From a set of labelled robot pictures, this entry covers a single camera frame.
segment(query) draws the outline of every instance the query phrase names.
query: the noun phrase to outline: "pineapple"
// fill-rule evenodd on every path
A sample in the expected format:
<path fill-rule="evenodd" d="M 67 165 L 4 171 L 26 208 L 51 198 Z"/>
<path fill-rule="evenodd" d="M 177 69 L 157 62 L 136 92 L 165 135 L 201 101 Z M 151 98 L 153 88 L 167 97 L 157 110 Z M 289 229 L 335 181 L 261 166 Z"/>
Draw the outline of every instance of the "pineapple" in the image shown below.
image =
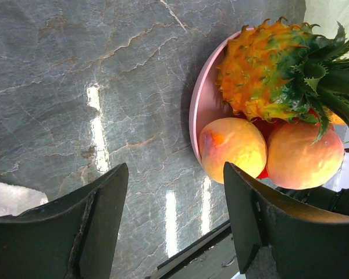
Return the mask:
<path fill-rule="evenodd" d="M 265 20 L 229 40 L 217 85 L 234 114 L 319 123 L 316 141 L 337 116 L 349 126 L 349 40 L 339 23 L 334 39 L 313 34 L 317 24 Z"/>

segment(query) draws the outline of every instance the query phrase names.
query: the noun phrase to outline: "marble countertop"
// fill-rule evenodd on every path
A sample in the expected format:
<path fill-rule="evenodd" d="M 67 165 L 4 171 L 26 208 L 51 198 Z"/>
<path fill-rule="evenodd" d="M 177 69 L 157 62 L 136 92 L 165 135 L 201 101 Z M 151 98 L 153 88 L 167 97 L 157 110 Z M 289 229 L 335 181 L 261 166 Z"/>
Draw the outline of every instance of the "marble countertop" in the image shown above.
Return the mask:
<path fill-rule="evenodd" d="M 0 181 L 65 195 L 119 163 L 129 190 L 111 278 L 143 278 L 227 220 L 190 145 L 211 52 L 304 0 L 0 0 Z"/>

